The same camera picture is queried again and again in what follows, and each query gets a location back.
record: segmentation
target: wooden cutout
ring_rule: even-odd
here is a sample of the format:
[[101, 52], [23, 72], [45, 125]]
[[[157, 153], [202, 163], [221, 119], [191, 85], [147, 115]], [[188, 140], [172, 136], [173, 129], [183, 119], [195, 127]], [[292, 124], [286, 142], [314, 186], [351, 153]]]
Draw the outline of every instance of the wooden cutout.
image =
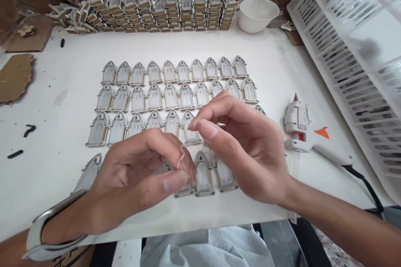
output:
[[179, 83], [190, 83], [191, 82], [191, 80], [189, 78], [188, 65], [183, 60], [178, 63], [177, 71], [178, 71], [178, 82]]
[[233, 68], [236, 78], [245, 78], [249, 76], [246, 70], [246, 63], [239, 55], [237, 55], [233, 61]]
[[209, 172], [210, 166], [205, 154], [199, 151], [195, 157], [196, 166], [196, 186], [195, 196], [211, 196], [215, 192], [213, 190], [212, 178]]
[[205, 106], [209, 103], [209, 90], [202, 81], [199, 81], [196, 85], [195, 95], [196, 101], [198, 103], [196, 108], [201, 108], [202, 106]]
[[137, 63], [132, 70], [131, 85], [145, 85], [145, 68], [142, 66], [141, 63]]
[[203, 69], [201, 62], [198, 59], [195, 59], [191, 66], [192, 69], [192, 82], [204, 81], [205, 76], [203, 76]]
[[134, 87], [132, 92], [132, 111], [131, 113], [141, 113], [146, 111], [145, 93], [141, 86]]
[[217, 79], [213, 79], [212, 84], [210, 85], [210, 96], [213, 98], [215, 98], [220, 92], [222, 92], [223, 86], [221, 85], [221, 83], [217, 80]]
[[247, 103], [258, 103], [258, 98], [256, 96], [256, 86], [254, 82], [246, 77], [241, 86], [242, 91], [244, 92], [244, 102]]
[[208, 58], [205, 64], [206, 69], [206, 80], [218, 79], [217, 65], [214, 59]]
[[177, 82], [177, 78], [175, 76], [175, 67], [169, 60], [166, 60], [164, 63], [163, 75], [164, 83]]
[[136, 134], [141, 133], [145, 129], [142, 116], [140, 113], [136, 113], [129, 123], [128, 129], [125, 131], [125, 138], [130, 138]]
[[147, 73], [149, 74], [150, 84], [162, 82], [162, 78], [160, 76], [160, 68], [154, 61], [151, 61], [147, 66]]
[[115, 117], [113, 122], [109, 125], [110, 135], [107, 147], [124, 140], [125, 131], [128, 128], [128, 120], [123, 112], [119, 112]]
[[180, 102], [181, 102], [180, 110], [184, 111], [195, 108], [192, 98], [193, 91], [191, 90], [191, 88], [187, 83], [183, 83], [181, 85], [178, 95], [180, 97]]
[[106, 83], [113, 84], [116, 79], [116, 71], [117, 68], [114, 64], [114, 62], [109, 61], [103, 68], [103, 80], [101, 82], [102, 85], [105, 85]]
[[116, 75], [116, 84], [124, 84], [124, 83], [129, 83], [129, 75], [131, 73], [131, 68], [128, 65], [128, 63], [125, 61], [123, 62], [119, 68], [117, 69], [117, 75]]
[[100, 112], [91, 124], [91, 133], [85, 145], [89, 147], [104, 146], [109, 125], [109, 115], [105, 112]]
[[230, 92], [231, 94], [233, 94], [234, 96], [236, 96], [236, 98], [238, 98], [239, 100], [242, 101], [243, 97], [242, 97], [242, 90], [240, 89], [240, 87], [238, 86], [237, 82], [234, 80], [234, 78], [230, 78], [226, 84], [226, 91]]
[[218, 65], [220, 69], [221, 78], [232, 78], [234, 77], [233, 70], [230, 62], [226, 57], [222, 57]]
[[202, 142], [197, 131], [188, 130], [188, 126], [193, 118], [193, 114], [190, 111], [185, 111], [183, 121], [181, 122], [181, 127], [184, 128], [185, 145], [195, 145]]
[[152, 83], [149, 91], [147, 93], [147, 98], [149, 101], [148, 110], [160, 110], [163, 109], [162, 105], [162, 95], [160, 88], [157, 84]]
[[151, 112], [146, 122], [146, 129], [160, 128], [161, 126], [162, 126], [162, 119], [160, 119], [158, 111]]
[[123, 84], [117, 90], [117, 93], [113, 97], [113, 105], [111, 111], [128, 111], [129, 99], [132, 97], [129, 86]]
[[114, 96], [115, 93], [113, 87], [109, 83], [105, 84], [97, 95], [98, 100], [95, 112], [110, 111]]
[[181, 122], [178, 118], [177, 112], [175, 110], [170, 110], [167, 115], [165, 125], [165, 133], [171, 133], [178, 137], [178, 129], [181, 126]]
[[176, 109], [180, 106], [178, 105], [177, 90], [171, 83], [167, 83], [163, 93], [166, 109]]

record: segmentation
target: cardboard scrap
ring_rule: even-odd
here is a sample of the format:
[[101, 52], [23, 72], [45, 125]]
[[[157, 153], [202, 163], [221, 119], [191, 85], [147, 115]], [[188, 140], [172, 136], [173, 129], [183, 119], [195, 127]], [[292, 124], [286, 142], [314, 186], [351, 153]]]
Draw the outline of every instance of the cardboard scrap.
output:
[[[22, 37], [17, 32], [24, 25], [33, 26], [35, 34], [29, 37]], [[42, 52], [49, 40], [53, 25], [51, 20], [44, 15], [33, 15], [25, 20], [16, 28], [13, 34], [5, 42], [6, 52]]]
[[38, 267], [89, 267], [94, 251], [95, 245], [80, 246], [53, 260], [45, 261]]
[[33, 57], [32, 54], [13, 55], [0, 70], [0, 102], [15, 101], [24, 94], [31, 81]]

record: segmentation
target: wrist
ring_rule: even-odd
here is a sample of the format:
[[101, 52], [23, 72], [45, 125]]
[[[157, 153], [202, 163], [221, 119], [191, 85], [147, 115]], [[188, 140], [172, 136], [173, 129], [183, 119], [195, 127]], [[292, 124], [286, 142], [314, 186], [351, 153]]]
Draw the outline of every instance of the wrist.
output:
[[300, 205], [301, 182], [288, 176], [285, 196], [278, 205], [286, 210], [295, 212]]
[[72, 203], [70, 206], [53, 216], [43, 227], [41, 241], [43, 244], [58, 245], [68, 241], [74, 241], [84, 236], [85, 226], [80, 218], [82, 204], [85, 196]]

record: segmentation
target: watch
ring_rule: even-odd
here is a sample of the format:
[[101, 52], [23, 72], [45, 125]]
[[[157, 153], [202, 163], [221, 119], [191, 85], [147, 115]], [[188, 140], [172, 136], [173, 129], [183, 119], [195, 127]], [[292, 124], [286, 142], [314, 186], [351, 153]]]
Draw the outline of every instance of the watch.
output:
[[31, 259], [33, 261], [47, 261], [49, 259], [54, 259], [76, 248], [79, 243], [88, 236], [84, 235], [83, 237], [75, 241], [59, 245], [48, 245], [42, 244], [41, 242], [42, 230], [46, 222], [50, 218], [64, 210], [66, 207], [74, 203], [76, 200], [84, 196], [86, 192], [87, 190], [81, 189], [73, 193], [70, 197], [53, 206], [51, 209], [47, 210], [34, 219], [32, 226], [29, 229], [28, 237], [26, 239], [27, 252], [22, 256], [22, 259]]

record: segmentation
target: finger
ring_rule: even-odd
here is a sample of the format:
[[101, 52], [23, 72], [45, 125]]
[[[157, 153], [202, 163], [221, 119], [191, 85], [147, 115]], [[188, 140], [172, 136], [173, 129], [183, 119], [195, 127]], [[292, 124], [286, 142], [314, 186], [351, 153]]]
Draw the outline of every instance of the finger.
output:
[[234, 97], [231, 93], [221, 92], [218, 96], [221, 94], [223, 95], [220, 98], [213, 99], [200, 109], [188, 127], [190, 130], [193, 131], [197, 122], [201, 119], [212, 121], [215, 118], [227, 116], [239, 123], [248, 123], [249, 120], [253, 119], [256, 112], [253, 108]]
[[174, 134], [172, 133], [166, 133], [166, 136], [171, 142], [173, 142], [177, 147], [180, 148], [181, 150], [181, 156], [184, 154], [184, 157], [182, 161], [177, 164], [176, 168], [183, 168], [188, 174], [190, 174], [190, 182], [188, 184], [193, 184], [196, 181], [196, 167], [195, 163], [192, 160], [191, 154], [189, 153], [188, 149], [186, 147], [182, 147], [182, 142], [179, 138], [177, 138]]
[[238, 180], [251, 181], [252, 178], [258, 177], [259, 164], [244, 151], [232, 135], [205, 119], [199, 120], [196, 130]]
[[[171, 139], [170, 135], [163, 133], [159, 128], [147, 129], [113, 145], [112, 148], [115, 157], [126, 156], [127, 153], [136, 155], [147, 150], [155, 151], [161, 157], [165, 157], [174, 169], [177, 169], [178, 161], [182, 155], [180, 144]], [[189, 171], [191, 164], [193, 164], [193, 161], [189, 152], [186, 151], [185, 160], [182, 162], [183, 170]]]
[[181, 189], [189, 179], [183, 170], [154, 174], [143, 179], [132, 191], [135, 213], [144, 211]]

